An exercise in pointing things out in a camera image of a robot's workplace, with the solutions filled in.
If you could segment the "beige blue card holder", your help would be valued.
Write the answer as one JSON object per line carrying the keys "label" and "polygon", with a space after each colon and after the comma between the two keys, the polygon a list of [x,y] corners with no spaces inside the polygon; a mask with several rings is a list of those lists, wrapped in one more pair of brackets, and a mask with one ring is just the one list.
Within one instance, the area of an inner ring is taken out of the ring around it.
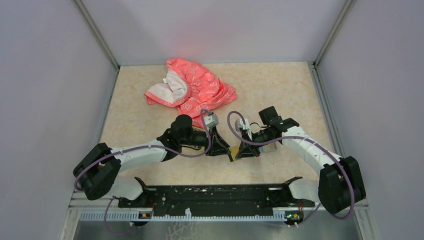
{"label": "beige blue card holder", "polygon": [[267,145],[260,146],[258,148],[259,152],[262,153],[271,153],[277,151],[277,145],[275,142],[269,143]]}

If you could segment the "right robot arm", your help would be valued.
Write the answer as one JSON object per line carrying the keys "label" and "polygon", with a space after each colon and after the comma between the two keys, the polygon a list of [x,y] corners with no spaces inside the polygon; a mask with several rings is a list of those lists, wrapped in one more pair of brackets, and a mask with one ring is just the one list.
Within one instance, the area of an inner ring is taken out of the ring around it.
{"label": "right robot arm", "polygon": [[300,200],[320,203],[330,214],[337,215],[366,198],[361,169],[352,157],[342,157],[323,147],[310,137],[292,118],[282,119],[274,106],[261,110],[264,128],[252,132],[250,123],[240,116],[235,123],[228,119],[231,132],[243,147],[259,153],[259,148],[279,142],[295,152],[318,175],[318,180],[295,177],[285,182],[281,199],[287,206],[295,206]]}

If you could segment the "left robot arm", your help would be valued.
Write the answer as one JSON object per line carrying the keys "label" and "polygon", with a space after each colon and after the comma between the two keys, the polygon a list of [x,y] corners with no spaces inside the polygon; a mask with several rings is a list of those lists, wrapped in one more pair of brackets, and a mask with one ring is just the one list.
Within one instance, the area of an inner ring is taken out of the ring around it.
{"label": "left robot arm", "polygon": [[209,112],[203,117],[203,130],[193,127],[193,119],[181,114],[164,133],[145,144],[132,147],[112,148],[106,143],[98,143],[74,168],[74,188],[94,201],[105,195],[131,200],[138,207],[149,203],[150,193],[145,183],[138,177],[126,178],[121,172],[150,163],[162,163],[177,156],[189,157],[183,153],[184,147],[199,148],[202,152],[196,157],[227,156],[233,161],[229,144],[217,130],[218,117]]}

